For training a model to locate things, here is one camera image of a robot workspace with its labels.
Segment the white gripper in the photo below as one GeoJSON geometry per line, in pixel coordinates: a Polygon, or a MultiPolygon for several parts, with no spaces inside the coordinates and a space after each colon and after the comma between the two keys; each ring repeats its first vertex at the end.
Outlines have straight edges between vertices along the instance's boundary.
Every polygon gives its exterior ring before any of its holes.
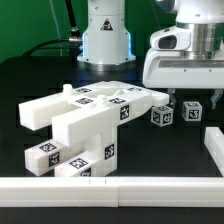
{"type": "Polygon", "coordinates": [[[147,52],[142,82],[147,88],[168,88],[170,104],[176,104],[176,89],[215,89],[212,109],[223,95],[224,60],[186,59],[179,51],[147,52]]]}

